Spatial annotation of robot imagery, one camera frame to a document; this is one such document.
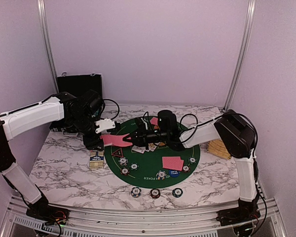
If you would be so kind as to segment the aluminium front rail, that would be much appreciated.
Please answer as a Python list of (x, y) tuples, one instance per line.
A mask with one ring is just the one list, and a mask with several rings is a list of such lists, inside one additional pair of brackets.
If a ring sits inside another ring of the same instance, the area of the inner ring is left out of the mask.
[(26, 205), (12, 197), (0, 229), (1, 237), (238, 237), (254, 232), (257, 237), (287, 236), (275, 199), (259, 201), (261, 217), (222, 226), (221, 209), (234, 208), (236, 201), (185, 209), (112, 210), (67, 207), (67, 223), (46, 226), (26, 215)]

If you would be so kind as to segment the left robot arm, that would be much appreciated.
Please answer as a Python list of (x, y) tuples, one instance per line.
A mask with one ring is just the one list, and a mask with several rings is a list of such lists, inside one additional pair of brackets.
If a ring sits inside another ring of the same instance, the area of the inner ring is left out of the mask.
[(53, 94), (42, 101), (0, 113), (0, 173), (27, 202), (34, 204), (33, 211), (40, 219), (49, 219), (52, 208), (43, 201), (41, 191), (18, 164), (11, 143), (32, 130), (63, 120), (82, 135), (86, 149), (101, 149), (103, 143), (100, 134), (96, 133), (93, 117), (101, 106), (99, 93), (89, 90), (80, 97), (68, 92)]

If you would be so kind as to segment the blue gold card box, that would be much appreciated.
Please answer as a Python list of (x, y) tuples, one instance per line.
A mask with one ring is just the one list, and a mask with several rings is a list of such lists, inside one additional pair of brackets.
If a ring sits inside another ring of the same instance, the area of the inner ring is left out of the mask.
[(98, 169), (104, 167), (104, 151), (91, 151), (90, 152), (90, 160), (89, 160), (89, 168), (90, 169)]

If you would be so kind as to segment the aluminium frame post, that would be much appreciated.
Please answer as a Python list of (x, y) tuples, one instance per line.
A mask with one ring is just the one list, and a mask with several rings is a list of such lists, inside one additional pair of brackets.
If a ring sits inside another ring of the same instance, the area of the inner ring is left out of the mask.
[(47, 61), (48, 61), (49, 69), (50, 69), (51, 76), (53, 79), (54, 88), (56, 91), (58, 91), (57, 72), (56, 72), (56, 67), (55, 67), (55, 63), (54, 63), (52, 47), (51, 47), (51, 42), (50, 42), (48, 23), (47, 23), (47, 15), (46, 15), (46, 10), (45, 10), (45, 1), (38, 0), (37, 6), (38, 6), (38, 15), (39, 15), (39, 20), (40, 20), (40, 26), (41, 26)]
[(254, 15), (256, 11), (256, 4), (257, 4), (256, 0), (248, 1), (248, 7), (247, 7), (245, 24), (244, 24), (243, 36), (240, 44), (240, 50), (239, 50), (238, 58), (236, 61), (235, 70), (231, 80), (230, 88), (227, 94), (227, 98), (224, 103), (224, 107), (223, 107), (224, 111), (227, 111), (228, 109), (231, 108), (231, 104), (236, 92), (237, 84), (240, 80), (242, 66), (243, 66), (245, 56), (250, 43), (250, 38), (251, 38), (251, 33), (252, 33), (252, 28), (254, 23)]

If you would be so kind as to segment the blue white chip stack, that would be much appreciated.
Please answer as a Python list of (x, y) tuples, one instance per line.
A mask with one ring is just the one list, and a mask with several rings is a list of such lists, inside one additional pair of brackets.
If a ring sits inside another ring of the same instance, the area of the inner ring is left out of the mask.
[(141, 189), (139, 187), (133, 187), (130, 194), (134, 198), (138, 198), (141, 195)]

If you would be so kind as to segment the left aluminium frame post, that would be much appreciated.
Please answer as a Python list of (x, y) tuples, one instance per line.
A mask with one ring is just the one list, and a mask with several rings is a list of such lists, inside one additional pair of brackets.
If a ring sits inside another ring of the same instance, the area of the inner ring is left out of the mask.
[(53, 79), (54, 88), (56, 91), (58, 91), (57, 72), (56, 72), (56, 67), (55, 67), (55, 63), (54, 63), (52, 47), (51, 47), (51, 42), (50, 42), (48, 23), (47, 23), (47, 15), (46, 15), (46, 10), (45, 10), (45, 1), (38, 0), (37, 6), (38, 6), (38, 15), (39, 15), (39, 20), (40, 20), (40, 26), (41, 26), (47, 61), (48, 61), (49, 69), (50, 69), (51, 76)]

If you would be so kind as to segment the right aluminium frame post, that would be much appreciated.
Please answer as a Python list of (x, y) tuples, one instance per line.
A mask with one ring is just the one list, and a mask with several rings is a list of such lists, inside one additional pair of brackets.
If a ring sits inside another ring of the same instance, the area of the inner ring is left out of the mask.
[(252, 28), (254, 23), (254, 15), (256, 11), (256, 4), (257, 4), (256, 0), (248, 1), (248, 7), (247, 7), (245, 24), (244, 24), (243, 36), (240, 44), (240, 50), (239, 50), (238, 58), (236, 61), (235, 70), (231, 80), (230, 88), (227, 94), (227, 98), (224, 103), (224, 107), (223, 107), (224, 111), (227, 111), (228, 109), (231, 108), (231, 104), (236, 92), (237, 84), (240, 80), (242, 66), (243, 66), (245, 56), (250, 43), (250, 38), (251, 38), (251, 33), (252, 33)]

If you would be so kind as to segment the brown chip stack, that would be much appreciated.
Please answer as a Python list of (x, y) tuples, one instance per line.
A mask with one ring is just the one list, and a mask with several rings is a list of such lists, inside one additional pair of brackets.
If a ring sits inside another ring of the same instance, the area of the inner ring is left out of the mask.
[(160, 190), (159, 189), (151, 189), (150, 196), (152, 198), (159, 198), (160, 197)]

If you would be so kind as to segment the black poker chip case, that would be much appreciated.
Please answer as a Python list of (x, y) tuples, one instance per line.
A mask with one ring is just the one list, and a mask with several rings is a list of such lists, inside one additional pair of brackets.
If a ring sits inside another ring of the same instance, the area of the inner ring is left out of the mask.
[[(68, 92), (75, 97), (83, 96), (92, 89), (103, 98), (101, 74), (61, 76), (57, 77), (57, 85), (59, 92)], [(66, 125), (64, 120), (52, 122), (49, 129), (54, 132), (78, 133), (73, 125)]]

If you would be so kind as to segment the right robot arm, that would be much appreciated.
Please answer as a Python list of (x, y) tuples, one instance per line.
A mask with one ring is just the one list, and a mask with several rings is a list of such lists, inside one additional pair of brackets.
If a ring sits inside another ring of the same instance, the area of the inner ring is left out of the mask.
[(254, 212), (250, 202), (257, 199), (257, 181), (259, 176), (256, 162), (256, 146), (258, 135), (250, 120), (234, 110), (212, 118), (193, 128), (182, 130), (176, 115), (170, 110), (162, 110), (157, 114), (158, 129), (137, 130), (123, 138), (138, 147), (146, 147), (150, 143), (163, 142), (174, 151), (183, 151), (196, 145), (220, 139), (227, 152), (234, 158), (240, 185), (240, 201), (244, 201), (235, 209), (234, 216), (245, 221)]

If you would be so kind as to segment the red card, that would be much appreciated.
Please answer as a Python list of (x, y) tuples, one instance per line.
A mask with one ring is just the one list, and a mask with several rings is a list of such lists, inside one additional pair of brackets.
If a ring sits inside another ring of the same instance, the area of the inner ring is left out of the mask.
[(150, 123), (152, 125), (158, 126), (158, 118), (157, 117), (152, 117), (150, 120)]
[(162, 157), (163, 168), (171, 169), (171, 162), (176, 159), (181, 159), (181, 157)]

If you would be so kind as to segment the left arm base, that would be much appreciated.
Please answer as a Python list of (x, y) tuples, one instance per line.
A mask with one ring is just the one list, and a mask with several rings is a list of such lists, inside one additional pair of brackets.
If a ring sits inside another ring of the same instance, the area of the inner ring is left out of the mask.
[(46, 225), (65, 225), (68, 220), (69, 211), (49, 205), (47, 197), (40, 191), (41, 198), (34, 204), (27, 204), (26, 215), (45, 222)]

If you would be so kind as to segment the red back card deck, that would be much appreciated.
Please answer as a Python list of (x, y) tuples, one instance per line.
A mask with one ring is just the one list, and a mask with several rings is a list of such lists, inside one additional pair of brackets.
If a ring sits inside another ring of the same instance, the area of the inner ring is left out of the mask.
[(130, 147), (133, 144), (128, 141), (123, 141), (123, 138), (126, 137), (128, 134), (125, 135), (112, 135), (112, 134), (104, 134), (101, 135), (100, 138), (104, 142), (104, 147), (107, 146), (116, 146), (116, 147)]

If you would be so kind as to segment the teal chip stack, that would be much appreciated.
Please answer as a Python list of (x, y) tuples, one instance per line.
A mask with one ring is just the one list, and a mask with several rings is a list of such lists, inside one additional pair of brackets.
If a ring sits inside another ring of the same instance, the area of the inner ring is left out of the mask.
[(183, 195), (183, 190), (181, 188), (174, 188), (172, 190), (172, 195), (175, 198), (179, 198), (179, 197), (181, 197)]

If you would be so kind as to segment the blue small blind button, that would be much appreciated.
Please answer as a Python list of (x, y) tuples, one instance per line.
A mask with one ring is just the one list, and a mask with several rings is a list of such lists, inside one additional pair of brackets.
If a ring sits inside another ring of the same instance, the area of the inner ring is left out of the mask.
[(176, 178), (176, 177), (179, 177), (180, 171), (177, 171), (177, 170), (168, 170), (168, 174), (169, 174), (170, 177)]

